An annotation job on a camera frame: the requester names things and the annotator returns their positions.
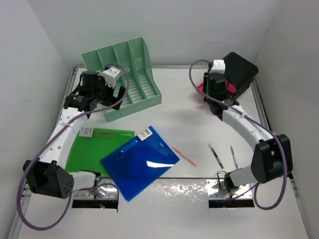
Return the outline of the black pink drawer box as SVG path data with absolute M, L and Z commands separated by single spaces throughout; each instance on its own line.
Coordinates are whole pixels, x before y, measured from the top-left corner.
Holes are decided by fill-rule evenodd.
M 243 93 L 258 74 L 258 68 L 235 52 L 230 52 L 222 58 L 225 62 L 225 79 L 227 96 L 231 98 L 238 97 Z M 203 83 L 199 85 L 203 92 Z

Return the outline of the purple clear pen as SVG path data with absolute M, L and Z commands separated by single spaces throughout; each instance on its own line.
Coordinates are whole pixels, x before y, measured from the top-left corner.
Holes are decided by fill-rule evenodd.
M 221 169 L 224 169 L 224 166 L 223 166 L 223 164 L 222 164 L 222 162 L 221 162 L 219 156 L 217 155 L 215 149 L 213 148 L 213 146 L 209 143 L 209 144 L 208 144 L 208 147 L 209 147 L 209 149 L 211 150 L 211 152 L 213 153 L 213 155 L 214 155 L 214 157 L 215 157 L 217 163 L 218 163 L 219 166 L 221 167 Z

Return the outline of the blue plastic folder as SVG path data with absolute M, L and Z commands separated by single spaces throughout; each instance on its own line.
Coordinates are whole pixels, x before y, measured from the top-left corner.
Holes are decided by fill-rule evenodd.
M 174 167 L 178 156 L 149 126 L 100 160 L 126 201 Z

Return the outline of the red pen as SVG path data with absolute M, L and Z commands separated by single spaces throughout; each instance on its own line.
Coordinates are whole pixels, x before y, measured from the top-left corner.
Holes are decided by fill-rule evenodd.
M 180 155 L 183 159 L 185 159 L 187 162 L 189 162 L 191 165 L 193 165 L 194 167 L 196 167 L 196 164 L 191 160 L 189 159 L 187 156 L 185 156 L 180 150 L 178 150 L 177 148 L 175 147 L 172 147 L 172 149 L 178 154 Z

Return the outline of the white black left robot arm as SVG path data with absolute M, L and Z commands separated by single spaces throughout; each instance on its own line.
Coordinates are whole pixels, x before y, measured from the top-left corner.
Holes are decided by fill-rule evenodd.
M 121 76 L 120 69 L 106 68 L 104 71 L 84 71 L 77 87 L 66 97 L 60 119 L 46 148 L 33 166 L 26 161 L 23 170 L 26 181 L 35 194 L 66 199 L 72 192 L 92 188 L 98 173 L 65 170 L 71 147 L 98 104 L 120 108 L 120 99 L 126 88 L 121 86 L 114 96 L 115 84 Z

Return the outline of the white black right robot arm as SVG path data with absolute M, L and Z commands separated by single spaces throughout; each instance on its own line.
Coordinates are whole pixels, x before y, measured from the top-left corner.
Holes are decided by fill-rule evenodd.
M 226 79 L 220 73 L 204 73 L 203 92 L 222 103 L 207 97 L 204 101 L 212 113 L 224 123 L 235 129 L 254 150 L 250 165 L 228 172 L 223 181 L 227 192 L 231 193 L 240 186 L 250 183 L 266 183 L 283 176 L 284 165 L 278 144 L 265 129 L 247 120 L 239 103 L 226 93 Z

